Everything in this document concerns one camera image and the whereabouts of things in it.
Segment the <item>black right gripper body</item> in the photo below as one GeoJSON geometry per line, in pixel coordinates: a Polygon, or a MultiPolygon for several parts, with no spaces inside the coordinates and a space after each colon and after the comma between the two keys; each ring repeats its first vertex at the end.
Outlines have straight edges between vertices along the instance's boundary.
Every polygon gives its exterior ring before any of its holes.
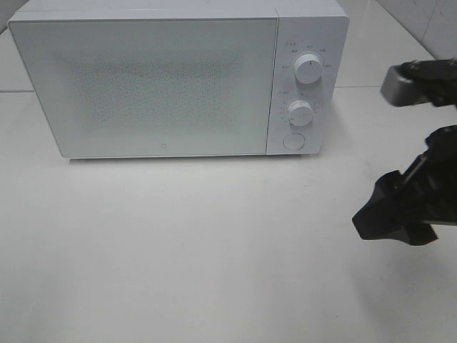
{"type": "Polygon", "coordinates": [[[400,73],[412,86],[406,93],[408,106],[456,106],[456,58],[406,62],[400,73]]]}

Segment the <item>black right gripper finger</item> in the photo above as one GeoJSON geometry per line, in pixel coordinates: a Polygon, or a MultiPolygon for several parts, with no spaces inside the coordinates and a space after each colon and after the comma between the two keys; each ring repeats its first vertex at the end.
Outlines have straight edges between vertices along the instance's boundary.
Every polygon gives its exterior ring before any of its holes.
{"type": "Polygon", "coordinates": [[[423,246],[437,240],[434,224],[456,225],[456,126],[437,129],[426,145],[404,173],[392,171],[376,181],[352,219],[363,240],[423,246]]]}

